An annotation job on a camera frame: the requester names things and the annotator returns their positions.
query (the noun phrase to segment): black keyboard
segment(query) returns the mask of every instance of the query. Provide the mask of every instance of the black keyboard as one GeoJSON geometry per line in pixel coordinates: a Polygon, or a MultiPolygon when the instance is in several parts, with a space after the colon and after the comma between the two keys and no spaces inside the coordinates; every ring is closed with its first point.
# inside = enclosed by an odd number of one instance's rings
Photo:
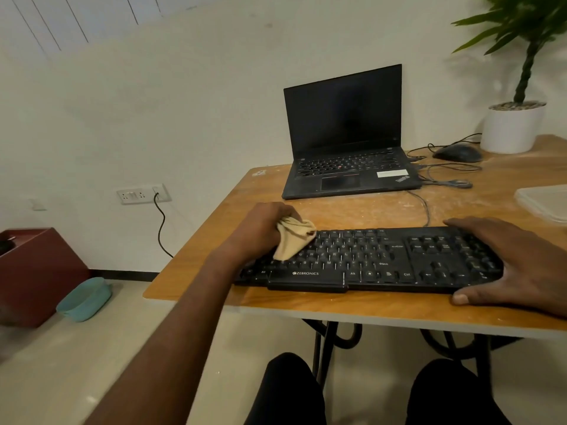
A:
{"type": "Polygon", "coordinates": [[[500,279],[503,264],[478,238],[452,227],[318,231],[287,261],[273,251],[244,268],[236,285],[271,290],[452,293],[500,279]]]}
{"type": "Polygon", "coordinates": [[[301,160],[295,177],[318,176],[360,170],[397,170],[402,168],[392,148],[372,152],[352,153],[313,160],[301,160]]]}

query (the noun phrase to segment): teal container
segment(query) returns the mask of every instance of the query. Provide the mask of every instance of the teal container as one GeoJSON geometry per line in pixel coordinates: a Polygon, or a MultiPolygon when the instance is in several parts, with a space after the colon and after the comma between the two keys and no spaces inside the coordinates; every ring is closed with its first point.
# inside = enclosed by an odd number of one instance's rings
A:
{"type": "Polygon", "coordinates": [[[87,279],[73,291],[67,294],[59,304],[57,313],[71,318],[75,322],[82,322],[95,316],[96,312],[112,296],[112,289],[102,277],[87,279]]]}

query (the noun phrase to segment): laptop screen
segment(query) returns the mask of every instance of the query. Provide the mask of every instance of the laptop screen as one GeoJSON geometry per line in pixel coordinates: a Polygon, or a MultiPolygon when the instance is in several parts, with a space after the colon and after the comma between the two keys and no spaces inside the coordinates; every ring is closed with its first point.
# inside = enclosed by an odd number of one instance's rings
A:
{"type": "Polygon", "coordinates": [[[294,157],[400,146],[401,64],[286,88],[283,94],[294,157]]]}

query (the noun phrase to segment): cloth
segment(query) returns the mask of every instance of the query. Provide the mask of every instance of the cloth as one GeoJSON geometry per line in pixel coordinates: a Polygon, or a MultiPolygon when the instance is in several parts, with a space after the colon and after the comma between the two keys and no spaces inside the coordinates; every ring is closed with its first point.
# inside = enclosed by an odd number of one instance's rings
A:
{"type": "MultiPolygon", "coordinates": [[[[305,361],[291,353],[272,359],[245,425],[326,423],[321,387],[305,361]]],[[[436,359],[417,375],[405,425],[484,423],[510,425],[474,373],[449,359],[436,359]]]]}
{"type": "Polygon", "coordinates": [[[277,223],[281,235],[280,244],[274,253],[274,259],[285,261],[302,250],[308,242],[315,238],[317,228],[310,220],[299,222],[290,216],[277,223]]]}

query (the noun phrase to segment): electrical outlet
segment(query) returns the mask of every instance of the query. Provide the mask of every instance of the electrical outlet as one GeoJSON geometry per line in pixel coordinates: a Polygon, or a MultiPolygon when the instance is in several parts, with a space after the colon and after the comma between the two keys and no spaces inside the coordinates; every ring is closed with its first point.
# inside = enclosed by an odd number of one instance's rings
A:
{"type": "Polygon", "coordinates": [[[158,194],[157,202],[171,201],[171,197],[163,184],[121,189],[116,193],[120,202],[124,205],[153,203],[156,193],[158,194]]]}

